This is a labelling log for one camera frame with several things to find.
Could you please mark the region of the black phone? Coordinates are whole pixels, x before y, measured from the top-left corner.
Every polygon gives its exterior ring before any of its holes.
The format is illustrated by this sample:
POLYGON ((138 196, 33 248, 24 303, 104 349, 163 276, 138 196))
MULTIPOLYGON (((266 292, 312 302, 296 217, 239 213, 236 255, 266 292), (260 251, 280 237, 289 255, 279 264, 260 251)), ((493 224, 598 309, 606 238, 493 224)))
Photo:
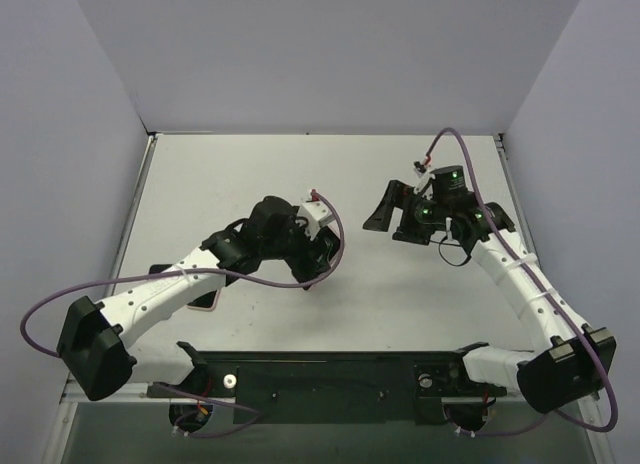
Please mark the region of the black phone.
POLYGON ((322 228, 309 244, 303 259, 303 281, 315 280, 328 273, 337 259, 341 244, 341 238, 332 228, 322 228))

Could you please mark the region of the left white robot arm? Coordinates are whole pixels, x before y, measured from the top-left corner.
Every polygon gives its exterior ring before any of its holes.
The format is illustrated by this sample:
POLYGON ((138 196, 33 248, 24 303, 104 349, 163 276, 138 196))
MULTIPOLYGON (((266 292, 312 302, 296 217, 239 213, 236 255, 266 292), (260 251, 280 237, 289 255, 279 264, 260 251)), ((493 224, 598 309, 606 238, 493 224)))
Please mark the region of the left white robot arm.
POLYGON ((265 261, 280 260, 294 278, 289 288, 309 289, 331 275, 344 253, 344 225, 320 194, 292 205, 267 196, 250 215, 206 238, 168 269, 131 278, 133 288, 93 302, 82 297, 67 311, 57 353, 91 401, 129 383, 172 385, 181 394, 200 392, 205 364, 185 343, 152 358, 131 354, 155 325, 203 296, 216 299, 238 280, 256 282, 265 261))

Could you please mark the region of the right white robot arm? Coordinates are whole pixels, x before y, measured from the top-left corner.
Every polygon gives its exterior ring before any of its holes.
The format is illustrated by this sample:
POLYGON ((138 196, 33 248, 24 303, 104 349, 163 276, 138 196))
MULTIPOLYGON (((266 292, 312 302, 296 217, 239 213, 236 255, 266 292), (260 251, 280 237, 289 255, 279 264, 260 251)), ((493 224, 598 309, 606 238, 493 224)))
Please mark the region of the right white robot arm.
POLYGON ((601 375, 611 367, 615 338, 606 328, 593 328, 561 298, 501 206, 478 204, 462 166, 436 169, 415 187, 390 181, 364 229, 388 231, 395 210, 401 219, 394 240, 426 245, 441 233, 456 242, 492 279, 531 343, 528 351, 467 347, 446 370, 453 390, 468 393, 480 383, 506 388, 547 414, 603 389, 601 375))

